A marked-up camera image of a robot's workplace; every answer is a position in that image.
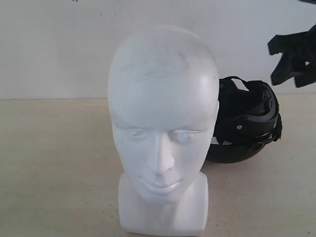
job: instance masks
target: beige table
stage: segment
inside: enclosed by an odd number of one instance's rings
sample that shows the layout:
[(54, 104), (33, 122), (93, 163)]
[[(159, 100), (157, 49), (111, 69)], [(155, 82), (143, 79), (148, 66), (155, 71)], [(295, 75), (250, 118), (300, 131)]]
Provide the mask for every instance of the beige table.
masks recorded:
[[(316, 95), (279, 102), (280, 141), (205, 163), (204, 237), (316, 237)], [(119, 226), (121, 173), (105, 99), (0, 101), (0, 237), (137, 237)]]

